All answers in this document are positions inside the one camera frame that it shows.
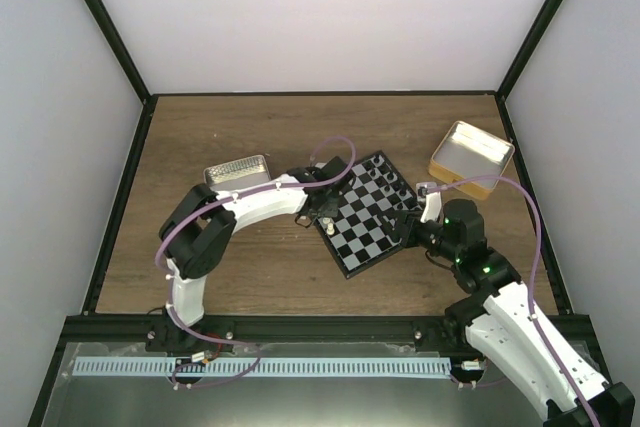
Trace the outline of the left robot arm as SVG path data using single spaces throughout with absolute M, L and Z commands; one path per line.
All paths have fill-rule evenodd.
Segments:
M 282 215 L 331 218 L 352 179 L 352 160 L 332 158 L 322 167 L 294 168 L 267 182 L 230 191 L 202 183 L 185 195 L 159 231 L 155 255 L 170 282 L 166 303 L 174 320 L 170 340 L 181 350 L 196 349 L 204 339 L 204 288 L 234 234 Z

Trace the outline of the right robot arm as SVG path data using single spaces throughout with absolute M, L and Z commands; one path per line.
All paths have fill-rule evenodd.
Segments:
M 450 262 L 467 296 L 445 311 L 444 336 L 480 352 L 525 396 L 546 426 L 628 426 L 635 398 L 612 384 L 569 344 L 529 298 L 506 257 L 490 247 L 471 200 L 440 210 L 390 210 L 383 231 L 404 248 L 422 247 Z

